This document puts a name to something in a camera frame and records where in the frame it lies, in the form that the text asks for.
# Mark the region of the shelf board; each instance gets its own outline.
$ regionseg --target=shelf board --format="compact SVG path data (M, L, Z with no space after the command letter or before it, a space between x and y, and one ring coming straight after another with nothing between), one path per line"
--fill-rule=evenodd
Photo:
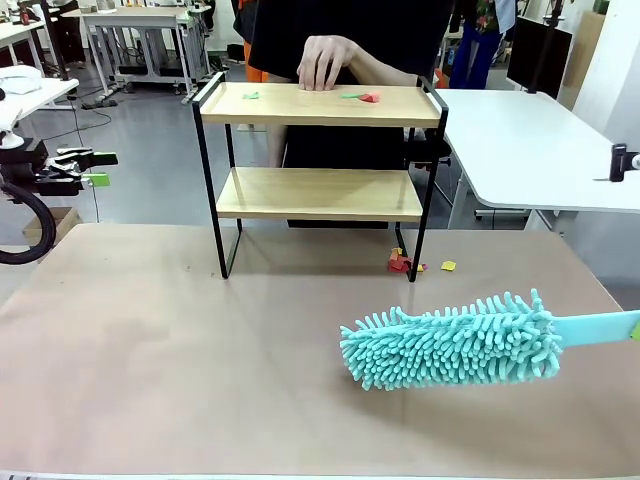
M378 103L341 97L374 91L380 93ZM243 98L255 92L259 98ZM440 112L421 88L367 85L307 92L292 83L223 82L200 113L210 123L278 125L434 128L440 120Z
M418 222L422 205L405 170L231 169L221 218Z

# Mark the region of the black screen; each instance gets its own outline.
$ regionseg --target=black screen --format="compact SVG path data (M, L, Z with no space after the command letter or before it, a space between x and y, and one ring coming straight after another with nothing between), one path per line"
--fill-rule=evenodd
M523 17L518 17L516 22L507 77L525 88L528 88L533 81L547 28L546 25ZM538 78L539 92L544 92L552 98L558 97L570 45L570 33L554 30L551 46Z

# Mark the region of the two-tier shelf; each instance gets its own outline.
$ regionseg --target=two-tier shelf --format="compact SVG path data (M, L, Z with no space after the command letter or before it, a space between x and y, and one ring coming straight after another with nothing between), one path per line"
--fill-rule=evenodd
M431 84L421 78L417 87L338 86L326 92L307 92L295 84L226 82L214 77L194 98L195 119L207 186L211 219L224 278L229 277L243 218L286 220L349 220L395 222L400 247L405 250L400 222L418 223L413 268L415 281L429 206L438 167L438 145L444 139L448 107ZM345 93L380 93L378 103L345 99ZM257 92L258 98L251 97ZM204 134L204 122L225 124L231 171L216 202ZM435 131L427 188L418 198L406 170L341 170L307 168L236 167L231 124L332 125L367 127L410 127ZM220 218L235 218L238 234L225 259Z

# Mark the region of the turquoise microfiber duster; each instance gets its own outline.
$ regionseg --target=turquoise microfiber duster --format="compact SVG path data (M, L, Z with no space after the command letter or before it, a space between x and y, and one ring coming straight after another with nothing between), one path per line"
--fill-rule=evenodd
M550 378L562 349L628 339L640 311L556 318L537 291L532 304L510 293L469 307L410 316L392 308L358 330L340 327L342 356L362 387L519 383Z

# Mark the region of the black shirt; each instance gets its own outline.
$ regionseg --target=black shirt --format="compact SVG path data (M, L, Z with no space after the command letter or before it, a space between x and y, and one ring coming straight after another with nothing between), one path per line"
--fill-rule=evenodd
M451 0L259 0L251 66L297 82L312 35L341 35L383 63L429 77ZM338 84L358 84L347 68ZM402 168L401 128L287 129L287 167Z

